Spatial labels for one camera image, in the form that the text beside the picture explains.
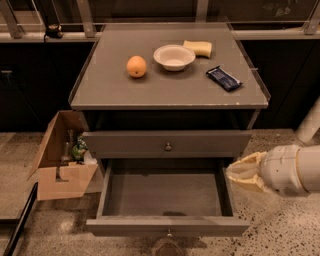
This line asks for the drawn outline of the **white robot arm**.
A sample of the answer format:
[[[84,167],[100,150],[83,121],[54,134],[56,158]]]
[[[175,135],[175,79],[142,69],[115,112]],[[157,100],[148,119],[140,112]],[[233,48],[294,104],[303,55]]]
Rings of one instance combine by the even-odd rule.
[[[226,168],[226,176],[247,190],[283,197],[306,197],[320,192],[320,144],[311,140],[320,128],[320,98],[309,110],[297,131],[295,141],[285,145],[278,130],[266,130],[273,148],[254,152]]]

